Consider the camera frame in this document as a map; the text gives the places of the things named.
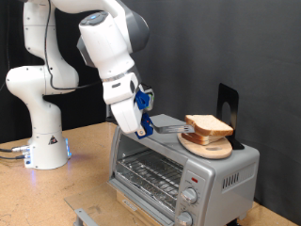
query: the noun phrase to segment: metal spatula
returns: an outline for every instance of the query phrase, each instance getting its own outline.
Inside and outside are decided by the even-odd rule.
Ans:
[[[152,124],[151,126],[158,134],[195,133],[195,128],[192,125],[169,125],[157,127]]]

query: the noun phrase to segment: blue gripper mount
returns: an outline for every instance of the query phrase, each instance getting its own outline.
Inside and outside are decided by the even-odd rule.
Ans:
[[[135,95],[135,100],[137,102],[138,108],[140,110],[143,110],[149,106],[151,97],[148,94],[145,94],[141,90],[137,92]],[[141,119],[141,125],[144,128],[146,134],[144,136],[139,136],[137,132],[135,134],[139,139],[148,137],[152,135],[153,128],[151,127],[152,121],[148,113],[143,113],[142,119]]]

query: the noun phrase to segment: oven rack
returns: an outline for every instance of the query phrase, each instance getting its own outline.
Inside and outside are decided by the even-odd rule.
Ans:
[[[175,211],[182,165],[153,150],[124,158],[119,164],[127,169],[123,177]]]

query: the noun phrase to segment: toaster oven control panel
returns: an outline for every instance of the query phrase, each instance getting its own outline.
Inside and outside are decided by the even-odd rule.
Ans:
[[[184,186],[178,198],[181,213],[177,217],[176,225],[194,225],[194,222],[197,221],[205,182],[205,179],[192,171],[188,170],[186,172]]]

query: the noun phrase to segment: blue led light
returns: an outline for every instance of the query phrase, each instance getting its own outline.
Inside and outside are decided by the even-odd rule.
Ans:
[[[67,147],[68,158],[71,158],[72,153],[70,152],[69,142],[67,138],[66,138],[66,147]]]

